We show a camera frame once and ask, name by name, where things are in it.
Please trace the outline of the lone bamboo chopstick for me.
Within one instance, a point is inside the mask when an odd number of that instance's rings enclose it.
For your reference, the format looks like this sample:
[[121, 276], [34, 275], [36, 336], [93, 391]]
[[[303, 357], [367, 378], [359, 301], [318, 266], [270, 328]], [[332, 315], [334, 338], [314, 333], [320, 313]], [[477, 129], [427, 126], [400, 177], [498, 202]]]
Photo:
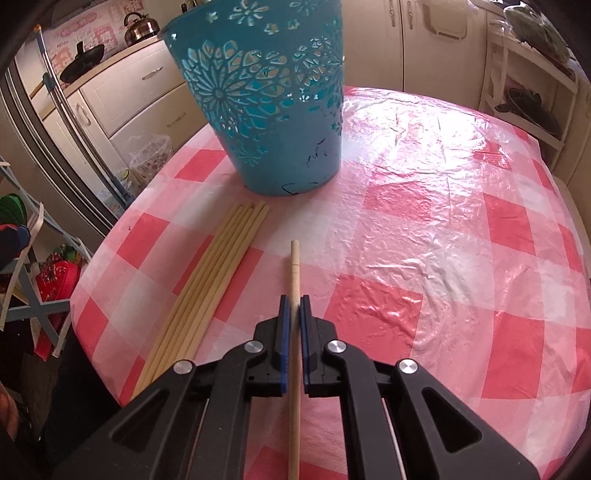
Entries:
[[300, 479], [301, 458], [301, 335], [298, 311], [301, 299], [300, 242], [290, 242], [290, 378], [288, 379], [287, 479]]

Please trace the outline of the cream kitchen cabinets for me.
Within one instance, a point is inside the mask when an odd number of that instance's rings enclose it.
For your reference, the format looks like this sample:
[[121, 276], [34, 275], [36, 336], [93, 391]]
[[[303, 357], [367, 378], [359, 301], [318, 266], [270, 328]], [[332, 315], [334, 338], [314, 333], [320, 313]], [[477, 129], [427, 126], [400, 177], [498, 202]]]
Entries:
[[[51, 138], [92, 189], [101, 183], [82, 157], [42, 83], [53, 69], [43, 32], [106, 1], [61, 1], [19, 49], [16, 66], [33, 106]], [[149, 17], [167, 25], [182, 10], [179, 1], [144, 1]], [[400, 90], [479, 108], [484, 82], [487, 31], [504, 20], [493, 1], [346, 1], [342, 3], [345, 82], [349, 86]], [[566, 146], [569, 157], [582, 143], [583, 98], [589, 85], [580, 81]], [[78, 122], [112, 170], [129, 161], [132, 136], [171, 137], [184, 145], [204, 127], [205, 118], [156, 37], [127, 46], [72, 84], [66, 98]]]

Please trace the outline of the pink checkered plastic tablecloth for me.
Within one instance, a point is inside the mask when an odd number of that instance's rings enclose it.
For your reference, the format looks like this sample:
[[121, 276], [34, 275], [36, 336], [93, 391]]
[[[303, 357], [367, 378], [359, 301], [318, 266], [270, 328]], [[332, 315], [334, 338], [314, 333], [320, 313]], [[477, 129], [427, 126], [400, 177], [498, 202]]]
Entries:
[[[73, 326], [120, 403], [222, 219], [258, 200], [204, 127], [102, 242]], [[552, 476], [589, 413], [589, 276], [533, 137], [432, 98], [349, 88], [339, 174], [267, 203], [197, 363], [276, 315], [297, 240], [301, 289], [343, 341], [416, 359]]]

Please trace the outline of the red bag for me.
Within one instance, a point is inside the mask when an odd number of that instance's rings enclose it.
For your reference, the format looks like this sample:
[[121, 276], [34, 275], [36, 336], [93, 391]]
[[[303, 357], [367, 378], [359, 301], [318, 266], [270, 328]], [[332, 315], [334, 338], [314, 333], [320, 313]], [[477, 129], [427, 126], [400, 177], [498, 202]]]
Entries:
[[[69, 299], [80, 275], [79, 265], [69, 260], [47, 263], [36, 277], [36, 284], [43, 302]], [[48, 335], [41, 331], [34, 352], [47, 361], [53, 346]]]

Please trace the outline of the blue folding rack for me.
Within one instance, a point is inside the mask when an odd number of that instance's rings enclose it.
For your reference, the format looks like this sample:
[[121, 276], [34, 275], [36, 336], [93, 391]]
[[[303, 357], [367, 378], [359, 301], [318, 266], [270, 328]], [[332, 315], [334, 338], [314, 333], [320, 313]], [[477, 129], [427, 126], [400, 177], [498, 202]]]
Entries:
[[38, 345], [42, 338], [47, 339], [48, 354], [57, 358], [61, 354], [71, 326], [70, 298], [42, 298], [36, 282], [36, 278], [41, 274], [41, 264], [36, 258], [34, 245], [41, 230], [49, 227], [61, 235], [65, 244], [73, 248], [84, 263], [91, 260], [92, 253], [81, 239], [63, 230], [46, 212], [44, 205], [22, 187], [6, 161], [1, 162], [1, 176], [14, 187], [24, 202], [28, 214], [26, 230], [29, 233], [27, 245], [1, 269], [1, 273], [9, 277], [6, 292], [1, 295], [1, 325], [30, 320], [33, 343]]

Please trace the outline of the clear floral waste bin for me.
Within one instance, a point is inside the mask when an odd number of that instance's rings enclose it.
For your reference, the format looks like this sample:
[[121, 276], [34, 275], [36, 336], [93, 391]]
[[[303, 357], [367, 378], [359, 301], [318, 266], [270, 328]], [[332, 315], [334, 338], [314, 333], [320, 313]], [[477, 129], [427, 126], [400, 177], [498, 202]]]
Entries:
[[145, 134], [132, 136], [127, 144], [128, 166], [143, 186], [147, 186], [173, 155], [168, 135]]

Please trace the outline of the white storage rack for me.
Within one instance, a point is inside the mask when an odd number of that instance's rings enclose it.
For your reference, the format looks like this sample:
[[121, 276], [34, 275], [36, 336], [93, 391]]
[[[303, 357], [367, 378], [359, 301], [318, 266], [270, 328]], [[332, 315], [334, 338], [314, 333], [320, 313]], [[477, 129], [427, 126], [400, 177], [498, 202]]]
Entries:
[[579, 87], [572, 69], [520, 42], [507, 24], [489, 24], [479, 110], [536, 138], [551, 168], [565, 150]]

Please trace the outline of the teal perforated plastic basket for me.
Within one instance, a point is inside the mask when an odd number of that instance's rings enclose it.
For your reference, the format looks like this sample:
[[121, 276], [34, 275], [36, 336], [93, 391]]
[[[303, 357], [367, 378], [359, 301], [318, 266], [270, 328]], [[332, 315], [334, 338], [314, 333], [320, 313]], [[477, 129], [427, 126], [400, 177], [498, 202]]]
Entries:
[[159, 33], [245, 186], [308, 192], [341, 168], [339, 1], [209, 1]]

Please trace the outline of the black wok on stove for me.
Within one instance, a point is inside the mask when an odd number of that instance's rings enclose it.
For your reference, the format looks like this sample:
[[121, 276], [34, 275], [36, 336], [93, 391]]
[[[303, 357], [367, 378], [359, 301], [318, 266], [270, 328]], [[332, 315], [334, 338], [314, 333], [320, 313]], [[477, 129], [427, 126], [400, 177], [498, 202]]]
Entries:
[[72, 84], [96, 67], [103, 59], [105, 45], [98, 44], [86, 50], [82, 41], [76, 44], [74, 60], [61, 72], [59, 79], [64, 84]]

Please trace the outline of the metal kettle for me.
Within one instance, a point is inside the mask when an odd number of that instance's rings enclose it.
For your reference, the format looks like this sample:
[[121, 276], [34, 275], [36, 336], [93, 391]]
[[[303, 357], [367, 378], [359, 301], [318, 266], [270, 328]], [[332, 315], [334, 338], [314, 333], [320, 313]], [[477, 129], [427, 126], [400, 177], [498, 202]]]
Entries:
[[138, 12], [128, 13], [124, 17], [124, 41], [127, 46], [132, 46], [138, 42], [156, 36], [160, 27], [157, 21], [147, 14], [140, 14]]

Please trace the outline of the green vegetable bag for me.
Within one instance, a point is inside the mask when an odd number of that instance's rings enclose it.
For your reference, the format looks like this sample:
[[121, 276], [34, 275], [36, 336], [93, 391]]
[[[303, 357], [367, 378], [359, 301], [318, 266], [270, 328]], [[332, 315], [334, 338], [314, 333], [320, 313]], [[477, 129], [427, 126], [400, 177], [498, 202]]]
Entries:
[[567, 43], [542, 13], [524, 2], [507, 6], [503, 12], [520, 42], [528, 43], [555, 63], [568, 64], [570, 52]]

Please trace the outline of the pink wall sticker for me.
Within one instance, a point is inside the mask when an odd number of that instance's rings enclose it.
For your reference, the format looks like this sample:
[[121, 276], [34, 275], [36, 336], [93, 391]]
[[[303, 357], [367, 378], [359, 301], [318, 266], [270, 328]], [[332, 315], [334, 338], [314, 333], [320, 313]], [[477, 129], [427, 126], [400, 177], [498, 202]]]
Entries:
[[85, 51], [103, 44], [104, 60], [125, 49], [124, 17], [132, 12], [144, 14], [144, 1], [106, 1], [45, 30], [43, 37], [55, 73], [60, 75], [74, 60], [79, 42]]

